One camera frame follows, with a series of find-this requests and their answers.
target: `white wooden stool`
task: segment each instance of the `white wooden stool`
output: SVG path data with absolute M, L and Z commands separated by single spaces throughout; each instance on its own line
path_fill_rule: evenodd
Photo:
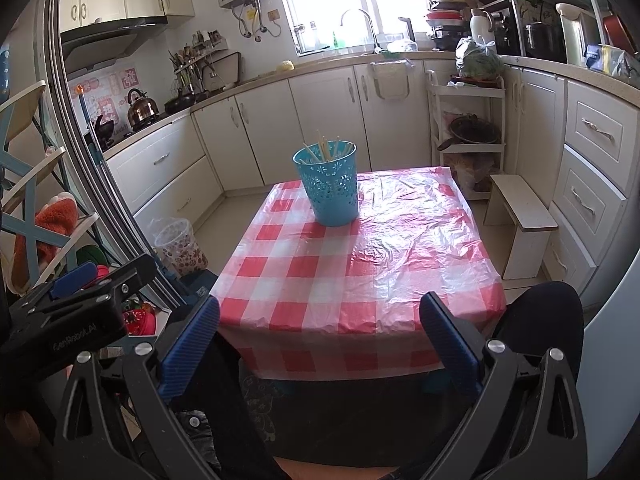
M 494 174 L 484 225 L 515 224 L 516 234 L 502 277 L 505 280 L 538 275 L 551 231 L 558 224 L 519 175 Z

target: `blue plastic basket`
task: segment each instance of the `blue plastic basket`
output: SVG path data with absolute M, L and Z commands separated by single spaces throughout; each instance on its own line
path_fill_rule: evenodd
M 328 142 L 331 153 L 346 150 L 350 142 L 340 140 Z M 309 146 L 322 160 L 320 147 Z M 318 223 L 327 227 L 348 224 L 358 217 L 358 179 L 356 174 L 356 147 L 351 153 L 331 162 L 315 162 L 311 154 L 303 148 L 293 156 L 298 167 L 306 195 L 309 197 Z

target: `table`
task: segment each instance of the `table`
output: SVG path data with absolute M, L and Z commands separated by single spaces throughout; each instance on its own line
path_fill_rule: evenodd
M 358 175 L 359 217 L 327 228 L 301 182 L 277 184 L 211 294 L 220 332 L 276 380 L 382 378 L 441 367 L 418 318 L 434 290 L 487 332 L 500 275 L 449 168 Z

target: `range hood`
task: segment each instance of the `range hood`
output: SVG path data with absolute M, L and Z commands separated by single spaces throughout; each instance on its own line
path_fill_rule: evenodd
M 92 23 L 60 34 L 67 76 L 113 64 L 133 54 L 166 27 L 165 16 Z

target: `faucet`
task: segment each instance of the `faucet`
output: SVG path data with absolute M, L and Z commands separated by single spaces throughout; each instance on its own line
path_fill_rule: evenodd
M 378 43 L 378 38 L 376 37 L 376 33 L 373 30 L 373 20 L 371 19 L 371 16 L 369 15 L 369 13 L 364 10 L 364 9 L 347 9 L 342 13 L 342 16 L 340 17 L 340 26 L 342 26 L 342 24 L 344 23 L 344 15 L 349 12 L 350 10 L 359 10 L 361 13 L 363 13 L 366 17 L 367 17 L 367 22 L 369 23 L 369 27 L 371 28 L 371 35 L 373 36 L 373 43 L 375 44 L 375 48 L 373 49 L 373 53 L 374 54 L 380 54 L 380 52 L 382 52 L 382 47 L 380 46 L 380 44 Z

